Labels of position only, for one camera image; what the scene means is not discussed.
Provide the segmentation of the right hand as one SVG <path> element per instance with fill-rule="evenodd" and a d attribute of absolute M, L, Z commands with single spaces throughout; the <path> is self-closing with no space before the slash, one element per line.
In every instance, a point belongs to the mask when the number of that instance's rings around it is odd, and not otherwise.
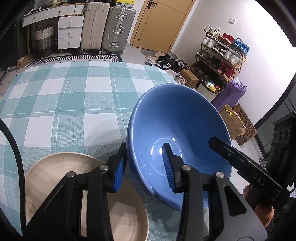
<path fill-rule="evenodd" d="M 247 200 L 250 194 L 251 194 L 251 185 L 247 185 L 243 189 L 242 196 L 244 197 L 244 199 Z M 260 203 L 257 204 L 254 212 L 256 213 L 256 215 L 258 216 L 258 218 L 260 219 L 264 227 L 267 227 L 270 224 L 274 216 L 274 209 L 272 206 L 262 205 Z"/>

